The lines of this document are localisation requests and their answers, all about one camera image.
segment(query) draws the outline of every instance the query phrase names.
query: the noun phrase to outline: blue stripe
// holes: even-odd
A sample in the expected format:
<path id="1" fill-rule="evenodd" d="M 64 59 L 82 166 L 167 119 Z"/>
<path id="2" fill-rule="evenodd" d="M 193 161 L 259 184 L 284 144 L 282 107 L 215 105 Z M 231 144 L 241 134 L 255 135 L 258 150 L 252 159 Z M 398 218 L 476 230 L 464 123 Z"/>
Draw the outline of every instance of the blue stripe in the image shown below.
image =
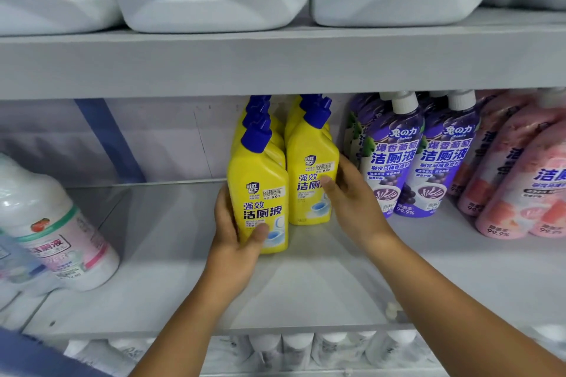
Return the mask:
<path id="1" fill-rule="evenodd" d="M 123 183 L 144 183 L 143 174 L 130 146 L 104 99 L 75 99 L 84 119 L 114 164 Z"/>

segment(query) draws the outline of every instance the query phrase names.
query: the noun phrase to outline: blue cap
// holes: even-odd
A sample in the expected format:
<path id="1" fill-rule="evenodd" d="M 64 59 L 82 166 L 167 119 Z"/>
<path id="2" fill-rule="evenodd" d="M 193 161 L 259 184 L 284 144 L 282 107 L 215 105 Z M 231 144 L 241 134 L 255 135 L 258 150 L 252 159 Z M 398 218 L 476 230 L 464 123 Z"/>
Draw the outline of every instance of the blue cap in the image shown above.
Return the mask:
<path id="1" fill-rule="evenodd" d="M 269 114 L 266 112 L 259 112 L 255 110 L 254 107 L 248 113 L 246 113 L 246 116 L 242 121 L 242 125 L 245 128 L 249 128 L 251 123 L 260 123 L 264 118 L 267 119 L 267 128 L 269 129 L 271 127 L 271 117 L 269 116 Z"/>
<path id="2" fill-rule="evenodd" d="M 305 113 L 303 117 L 307 123 L 315 128 L 321 129 L 330 118 L 330 105 L 332 100 L 329 97 L 320 99 L 316 104 L 313 104 Z"/>
<path id="3" fill-rule="evenodd" d="M 248 151 L 262 153 L 271 139 L 269 115 L 263 115 L 257 122 L 252 122 L 242 136 L 242 145 Z"/>
<path id="4" fill-rule="evenodd" d="M 261 112 L 261 113 L 267 113 L 267 110 L 269 109 L 269 101 L 267 100 L 251 100 L 250 102 L 247 104 L 246 106 L 246 112 L 251 112 L 252 110 L 254 112 Z"/>
<path id="5" fill-rule="evenodd" d="M 322 94 L 301 94 L 301 97 L 303 99 L 299 103 L 299 107 L 306 112 L 313 103 L 322 99 Z"/>

